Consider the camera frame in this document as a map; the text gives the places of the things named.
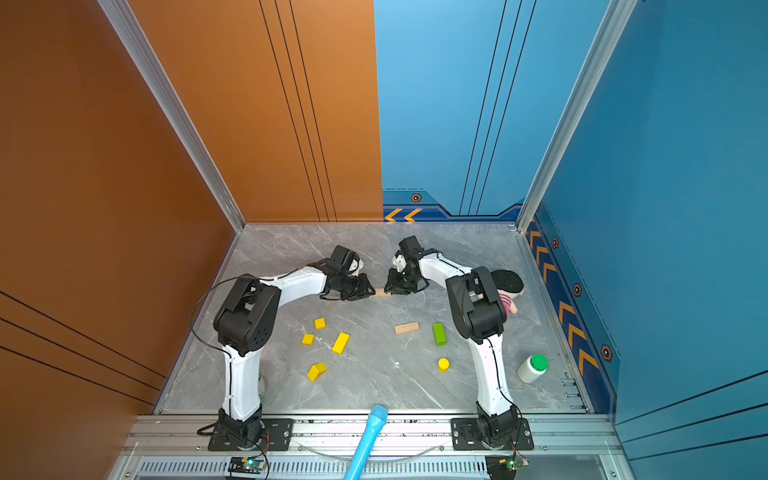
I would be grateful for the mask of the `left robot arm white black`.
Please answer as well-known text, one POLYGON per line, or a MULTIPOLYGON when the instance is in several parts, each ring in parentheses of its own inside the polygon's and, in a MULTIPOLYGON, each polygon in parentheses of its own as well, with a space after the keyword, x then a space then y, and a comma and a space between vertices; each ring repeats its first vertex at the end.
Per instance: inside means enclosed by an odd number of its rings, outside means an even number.
POLYGON ((215 423, 198 431, 209 439, 210 451, 264 452, 270 446, 274 428, 263 421, 260 361, 278 309, 308 296, 327 300, 333 292, 341 301, 368 298, 375 290, 362 268, 356 252, 338 245, 330 257, 276 277, 242 274, 231 279, 213 319, 218 343, 210 346, 224 356, 224 400, 215 423))

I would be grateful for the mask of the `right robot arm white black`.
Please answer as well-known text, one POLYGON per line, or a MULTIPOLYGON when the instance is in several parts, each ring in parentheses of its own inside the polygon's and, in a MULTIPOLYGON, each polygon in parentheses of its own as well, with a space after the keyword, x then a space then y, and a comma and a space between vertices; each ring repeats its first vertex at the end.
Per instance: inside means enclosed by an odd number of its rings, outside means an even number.
POLYGON ((481 441, 492 449, 512 441, 522 414, 512 400, 503 361, 503 333, 517 313, 524 282, 512 270, 460 265, 409 236, 399 242, 385 291, 416 293, 428 286, 446 290, 456 330, 471 348, 478 382, 477 422, 481 441))

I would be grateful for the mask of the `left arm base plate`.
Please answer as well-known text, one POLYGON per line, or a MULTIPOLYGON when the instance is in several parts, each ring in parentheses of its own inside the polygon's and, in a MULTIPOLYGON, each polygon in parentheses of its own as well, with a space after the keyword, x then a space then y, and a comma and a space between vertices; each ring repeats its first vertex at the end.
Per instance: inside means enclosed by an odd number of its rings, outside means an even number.
POLYGON ((213 426, 207 449, 214 452, 253 451, 259 453, 286 452, 289 450, 294 421, 290 418, 267 418, 261 420, 260 436, 253 442, 239 440, 225 427, 213 426))

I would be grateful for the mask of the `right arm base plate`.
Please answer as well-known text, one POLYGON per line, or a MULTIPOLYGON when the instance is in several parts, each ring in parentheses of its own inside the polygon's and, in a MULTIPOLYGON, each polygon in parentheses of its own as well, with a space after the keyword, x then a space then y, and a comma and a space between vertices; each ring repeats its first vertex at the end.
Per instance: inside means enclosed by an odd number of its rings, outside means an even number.
POLYGON ((521 426, 510 434, 501 437, 501 443, 491 444, 484 441, 476 417, 452 418, 451 439, 456 451, 470 450, 516 450, 518 452, 533 451, 535 444, 529 422, 522 419, 521 426))

